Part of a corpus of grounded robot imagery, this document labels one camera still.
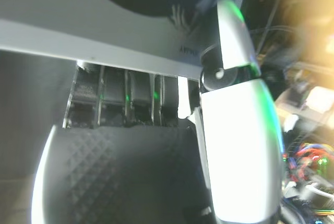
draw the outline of gray floor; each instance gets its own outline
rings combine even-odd
[[[35,173],[74,71],[73,61],[0,52],[0,180]]]

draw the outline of robotic hand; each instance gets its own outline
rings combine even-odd
[[[275,106],[233,2],[218,3],[218,21],[223,66],[214,64],[217,52],[208,51],[200,80],[217,223],[276,223],[283,144]]]

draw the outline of green light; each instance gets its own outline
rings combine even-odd
[[[155,98],[156,100],[158,100],[158,98],[159,98],[159,94],[158,94],[157,92],[154,92],[153,96],[154,96],[154,98]]]
[[[231,9],[231,11],[234,12],[234,14],[239,18],[239,20],[245,22],[244,16],[242,15],[240,9],[235,5],[233,1],[225,0],[225,4],[228,5],[228,7]]]

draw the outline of green led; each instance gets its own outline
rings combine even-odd
[[[155,98],[156,100],[158,100],[158,98],[159,98],[159,94],[158,94],[157,92],[154,92],[153,96],[154,96],[154,98]]]
[[[245,22],[244,16],[242,15],[240,9],[235,5],[235,3],[231,0],[226,0],[225,3],[229,6],[231,11],[234,12],[234,14],[241,20],[242,22]]]

